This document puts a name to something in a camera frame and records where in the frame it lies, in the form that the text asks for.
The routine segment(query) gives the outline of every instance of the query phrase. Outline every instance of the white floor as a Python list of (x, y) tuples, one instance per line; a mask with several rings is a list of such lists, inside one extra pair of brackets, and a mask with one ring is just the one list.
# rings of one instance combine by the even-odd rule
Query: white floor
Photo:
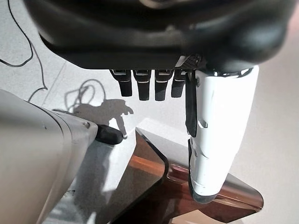
[[(20, 26), (36, 46), (49, 89), (38, 92), (32, 98), (32, 103), (48, 109), (74, 109), (78, 114), (96, 112), (98, 116), (88, 118), (98, 123), (109, 123), (128, 135), (144, 118), (185, 132), (184, 96), (180, 99), (170, 98), (168, 88), (168, 98), (162, 103), (156, 102), (152, 85), (150, 101), (142, 102), (138, 100), (137, 86), (133, 82), (133, 97), (122, 98), (118, 84), (109, 71), (84, 70), (53, 54), (41, 42), (23, 3), (11, 0), (11, 5)], [(0, 0), (0, 18), (0, 58), (10, 63), (21, 63), (30, 55), (29, 46), (11, 19), (6, 0)], [(299, 10), (292, 19), (281, 52), (261, 65), (247, 131), (231, 168), (232, 174), (255, 187), (264, 197), (264, 209), (244, 218), (242, 221), (245, 224), (299, 223), (298, 41)], [(26, 100), (35, 89), (42, 87), (36, 57), (22, 68), (10, 68), (0, 63), (0, 79), (0, 88)], [(99, 80), (104, 86), (105, 100), (103, 89), (93, 79)], [(75, 100), (84, 81), (87, 81), (85, 86), (88, 89), (79, 106)], [(125, 129), (119, 123), (122, 119)]]

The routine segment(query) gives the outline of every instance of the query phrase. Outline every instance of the floor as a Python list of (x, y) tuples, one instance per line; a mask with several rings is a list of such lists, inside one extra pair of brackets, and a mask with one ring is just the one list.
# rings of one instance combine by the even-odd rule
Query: floor
[[(50, 52), (41, 42), (22, 1), (11, 0), (12, 11), (20, 26), (36, 47), (43, 64), (48, 90), (39, 91), (32, 103), (47, 109), (76, 112), (88, 119), (119, 128), (127, 135), (127, 144), (134, 147), (135, 127), (148, 118), (178, 131), (185, 138), (185, 100), (168, 97), (164, 102), (138, 100), (137, 85), (133, 96), (122, 98), (117, 82), (107, 70), (81, 69)], [(30, 55), (29, 45), (14, 24), (7, 1), (0, 0), (0, 58), (21, 63)], [(244, 224), (297, 224), (299, 215), (299, 9), (289, 28), (281, 52), (261, 65), (256, 95), (242, 147), (231, 173), (258, 189), (264, 196), (264, 209), (244, 218)], [(22, 68), (10, 68), (0, 63), (0, 88), (27, 100), (42, 87), (41, 70), (36, 56)], [(81, 101), (78, 90), (87, 86)], [(115, 163), (120, 153), (112, 153)]]

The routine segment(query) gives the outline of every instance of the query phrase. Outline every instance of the black cable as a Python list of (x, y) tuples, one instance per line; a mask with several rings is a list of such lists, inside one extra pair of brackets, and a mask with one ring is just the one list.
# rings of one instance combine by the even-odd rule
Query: black cable
[(22, 64), (11, 64), (11, 63), (8, 63), (2, 59), (0, 59), (0, 62), (9, 66), (9, 67), (13, 67), (13, 68), (19, 68), (19, 67), (22, 67), (24, 66), (25, 64), (27, 64), (27, 62), (31, 61), (31, 59), (33, 58), (33, 50), (32, 50), (32, 45), (31, 45), (31, 42), (30, 42), (30, 39), (27, 37), (27, 35), (25, 34), (25, 32), (22, 30), (22, 28), (20, 27), (20, 25), (18, 24), (18, 22), (15, 20), (15, 17), (11, 11), (11, 7), (10, 7), (10, 2), (9, 0), (7, 0), (7, 4), (8, 4), (8, 9), (9, 9), (9, 13), (11, 15), (11, 17), (13, 18), (14, 22), (16, 23), (16, 25), (18, 26), (18, 28), (20, 29), (20, 31), (24, 34), (24, 36), (26, 37), (28, 43), (29, 43), (29, 46), (30, 46), (30, 51), (31, 51), (31, 56), (30, 58), (28, 58), (27, 60), (25, 60)]
[(30, 46), (33, 48), (33, 51), (34, 51), (34, 53), (36, 54), (37, 60), (38, 60), (38, 62), (39, 62), (39, 64), (40, 64), (40, 66), (41, 66), (41, 73), (42, 73), (42, 83), (43, 83), (43, 87), (38, 88), (37, 90), (35, 90), (35, 91), (31, 94), (31, 96), (29, 97), (28, 102), (31, 101), (32, 97), (33, 97), (38, 91), (40, 91), (40, 90), (48, 90), (48, 88), (46, 87), (46, 84), (45, 84), (45, 79), (44, 79), (44, 75), (43, 75), (43, 64), (42, 64), (42, 62), (41, 62), (41, 59), (39, 58), (39, 56), (38, 56), (38, 54), (37, 54), (37, 52), (36, 52), (36, 48), (34, 47), (33, 43), (32, 43), (31, 41), (29, 41), (29, 43), (30, 43)]
[(15, 65), (15, 64), (10, 64), (10, 63), (8, 63), (8, 62), (2, 60), (2, 59), (0, 59), (0, 62), (3, 63), (3, 64), (5, 64), (5, 65), (7, 65), (7, 66), (9, 66), (9, 67), (13, 67), (13, 68), (23, 67), (23, 66), (24, 66), (25, 64), (27, 64), (29, 61), (31, 61), (31, 59), (33, 58), (33, 51), (34, 51), (34, 53), (35, 53), (35, 55), (36, 55), (36, 57), (37, 57), (37, 60), (38, 60), (38, 62), (39, 62), (39, 64), (40, 64), (40, 67), (41, 67), (42, 84), (43, 84), (43, 86), (42, 86), (41, 88), (38, 88), (37, 90), (35, 90), (35, 91), (30, 95), (30, 97), (29, 97), (29, 99), (28, 99), (28, 102), (30, 102), (31, 99), (32, 99), (32, 97), (33, 97), (38, 91), (40, 91), (40, 90), (48, 90), (48, 88), (46, 87), (46, 84), (45, 84), (45, 80), (44, 80), (43, 64), (42, 64), (42, 61), (41, 61), (40, 57), (38, 56), (38, 53), (37, 53), (36, 48), (34, 47), (33, 43), (31, 42), (31, 40), (29, 39), (29, 37), (25, 34), (25, 32), (22, 30), (22, 28), (21, 28), (20, 25), (18, 24), (17, 20), (15, 19), (14, 15), (13, 15), (13, 13), (12, 13), (12, 11), (11, 11), (10, 1), (9, 1), (9, 0), (7, 0), (7, 5), (8, 5), (9, 13), (10, 13), (11, 17), (13, 18), (15, 24), (16, 24), (17, 27), (20, 29), (20, 31), (24, 34), (24, 36), (26, 37), (26, 39), (27, 39), (27, 41), (28, 41), (28, 43), (29, 43), (30, 51), (31, 51), (31, 56), (30, 56), (30, 58), (28, 58), (27, 60), (25, 60), (22, 64), (17, 64), (17, 65)]

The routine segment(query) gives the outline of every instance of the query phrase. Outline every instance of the wire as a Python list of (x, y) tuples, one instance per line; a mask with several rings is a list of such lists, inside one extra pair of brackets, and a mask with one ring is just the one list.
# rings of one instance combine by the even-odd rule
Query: wire
[(28, 58), (27, 60), (25, 60), (22, 64), (11, 64), (11, 63), (8, 63), (2, 59), (0, 59), (0, 62), (9, 66), (9, 67), (13, 67), (13, 68), (19, 68), (19, 67), (22, 67), (24, 65), (26, 65), (29, 61), (31, 61), (31, 59), (33, 58), (33, 50), (32, 50), (32, 45), (31, 45), (31, 42), (30, 42), (30, 39), (27, 37), (27, 35), (25, 34), (25, 32), (22, 30), (22, 28), (20, 27), (20, 25), (18, 24), (17, 20), (15, 20), (15, 17), (11, 11), (11, 7), (10, 7), (10, 1), (7, 0), (7, 4), (8, 4), (8, 9), (9, 9), (9, 13), (11, 15), (11, 17), (13, 18), (14, 22), (16, 23), (16, 25), (18, 26), (18, 28), (20, 29), (20, 31), (24, 34), (24, 36), (26, 37), (28, 43), (29, 43), (29, 46), (30, 46), (30, 51), (31, 51), (31, 56), (30, 58)]
[(30, 43), (30, 46), (33, 48), (34, 53), (36, 54), (37, 60), (38, 60), (39, 65), (40, 65), (40, 67), (41, 67), (43, 87), (38, 88), (37, 90), (35, 90), (35, 91), (31, 94), (31, 96), (29, 97), (28, 102), (31, 101), (32, 97), (33, 97), (38, 91), (40, 91), (40, 90), (48, 90), (48, 88), (46, 87), (45, 79), (44, 79), (44, 75), (43, 75), (43, 64), (42, 64), (42, 61), (41, 61), (41, 59), (39, 58), (38, 53), (36, 52), (36, 48), (34, 47), (33, 43), (32, 43), (31, 41), (29, 41), (29, 43)]
[(33, 45), (33, 43), (31, 42), (31, 40), (29, 39), (29, 37), (25, 34), (25, 32), (22, 30), (22, 28), (20, 27), (20, 25), (18, 24), (17, 20), (15, 19), (14, 15), (13, 15), (13, 12), (11, 11), (11, 7), (10, 7), (10, 0), (7, 0), (7, 5), (8, 5), (8, 9), (9, 9), (9, 13), (11, 15), (11, 17), (13, 18), (15, 24), (17, 25), (17, 27), (20, 29), (20, 31), (23, 33), (23, 35), (26, 37), (28, 43), (29, 43), (29, 46), (30, 46), (30, 51), (31, 51), (31, 56), (25, 60), (22, 64), (11, 64), (11, 63), (8, 63), (2, 59), (0, 59), (0, 62), (9, 66), (9, 67), (13, 67), (13, 68), (19, 68), (19, 67), (23, 67), (25, 64), (27, 64), (29, 61), (32, 60), (33, 58), (33, 55), (35, 53), (36, 57), (37, 57), (37, 60), (39, 62), (39, 65), (41, 67), (41, 74), (42, 74), (42, 84), (43, 86), (41, 88), (38, 88), (37, 90), (35, 90), (29, 97), (28, 99), (28, 102), (31, 101), (31, 99), (33, 98), (33, 96), (40, 90), (48, 90), (46, 84), (45, 84), (45, 80), (44, 80), (44, 74), (43, 74), (43, 64), (42, 64), (42, 61), (36, 51), (36, 48), (35, 46)]

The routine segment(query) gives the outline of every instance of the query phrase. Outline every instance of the black robotic finger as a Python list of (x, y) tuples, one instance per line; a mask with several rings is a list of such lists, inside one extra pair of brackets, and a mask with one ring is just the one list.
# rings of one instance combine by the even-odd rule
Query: black robotic finger
[(171, 79), (173, 70), (155, 70), (155, 100), (164, 101), (168, 80)]
[(139, 100), (149, 100), (151, 70), (134, 70), (133, 74), (138, 85)]
[(98, 133), (95, 138), (99, 142), (109, 145), (117, 145), (124, 139), (121, 131), (107, 125), (98, 125)]
[(131, 70), (110, 70), (114, 79), (118, 81), (123, 97), (132, 96)]
[(171, 97), (179, 98), (182, 96), (186, 73), (186, 71), (182, 71), (179, 69), (174, 71), (174, 77), (171, 85)]

